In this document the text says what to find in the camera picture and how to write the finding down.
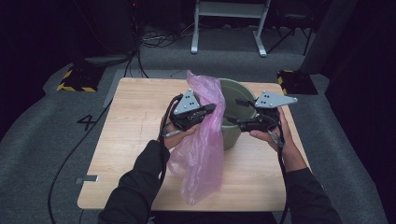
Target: black sleeve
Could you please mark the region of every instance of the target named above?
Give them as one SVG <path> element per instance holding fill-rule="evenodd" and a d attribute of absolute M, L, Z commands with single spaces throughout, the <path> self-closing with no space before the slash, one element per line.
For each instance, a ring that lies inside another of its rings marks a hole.
<path fill-rule="evenodd" d="M 291 222 L 342 223 L 323 187 L 308 168 L 286 173 Z"/>
<path fill-rule="evenodd" d="M 98 223 L 147 223 L 151 205 L 160 190 L 160 173 L 170 157 L 165 146 L 150 141 L 137 157 L 134 169 L 112 191 Z"/>

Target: hand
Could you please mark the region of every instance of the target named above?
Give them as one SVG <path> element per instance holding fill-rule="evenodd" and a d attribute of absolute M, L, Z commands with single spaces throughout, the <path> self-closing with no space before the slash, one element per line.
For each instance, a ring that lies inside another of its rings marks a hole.
<path fill-rule="evenodd" d="M 291 132 L 290 132 L 290 128 L 289 128 L 289 124 L 288 121 L 285 118 L 285 113 L 283 112 L 282 107 L 278 107 L 277 110 L 279 111 L 279 118 L 280 118 L 280 122 L 282 123 L 282 131 L 283 131 L 283 137 L 285 138 L 285 146 L 287 144 L 293 144 L 293 139 L 291 137 Z M 272 133 L 275 136 L 280 136 L 280 130 L 278 129 L 278 127 L 276 127 L 274 130 L 272 130 Z M 274 140 L 272 139 L 272 137 L 270 136 L 269 133 L 264 133 L 261 131 L 257 131 L 257 130 L 253 130 L 250 133 L 250 136 L 253 136 L 255 138 L 261 139 L 265 142 L 268 143 L 268 145 L 270 145 L 271 148 L 273 148 L 275 151 L 277 151 L 278 146 L 277 144 L 274 142 Z"/>
<path fill-rule="evenodd" d="M 170 137 L 165 137 L 163 139 L 163 143 L 165 144 L 166 148 L 171 149 L 173 147 L 176 147 L 179 143 L 181 143 L 181 141 L 183 141 L 183 139 L 189 135 L 194 134 L 199 128 L 199 124 L 196 124 L 194 126 L 192 126 L 190 129 L 188 129 L 186 132 L 180 131 L 179 133 L 176 133 Z M 177 128 L 171 124 L 166 128 L 166 131 L 168 133 L 177 131 Z"/>

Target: dark background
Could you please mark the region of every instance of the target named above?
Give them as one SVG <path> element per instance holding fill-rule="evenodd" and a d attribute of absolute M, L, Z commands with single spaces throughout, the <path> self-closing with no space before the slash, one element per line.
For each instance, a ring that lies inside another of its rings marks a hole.
<path fill-rule="evenodd" d="M 90 2 L 82 0 L 78 4 L 94 31 L 106 34 L 106 30 L 101 30 L 105 26 L 95 25 L 97 11 L 92 11 Z M 168 4 L 180 9 L 169 24 L 159 23 L 166 14 L 154 13 L 160 6 L 156 0 L 142 6 L 143 17 L 159 26 L 170 25 L 177 32 L 174 22 L 178 18 L 190 22 L 184 8 L 193 8 L 193 4 L 185 1 L 186 6 L 181 7 L 178 0 L 169 0 Z M 92 35 L 73 1 L 7 0 L 1 2 L 0 8 L 2 139 L 15 119 L 44 96 L 42 88 L 48 78 L 71 62 L 71 51 L 66 46 L 75 46 L 75 56 L 103 56 L 108 52 Z M 396 201 L 396 154 L 392 144 L 396 134 L 392 105 L 396 66 L 394 11 L 396 6 L 391 1 L 360 0 L 321 72 L 330 80 L 326 96 L 332 110 L 376 183 L 389 223 L 396 222 L 391 211 L 392 202 Z M 121 36 L 131 35 L 127 24 L 118 27 L 117 32 L 124 32 Z M 129 45 L 121 41 L 118 47 L 123 50 Z"/>

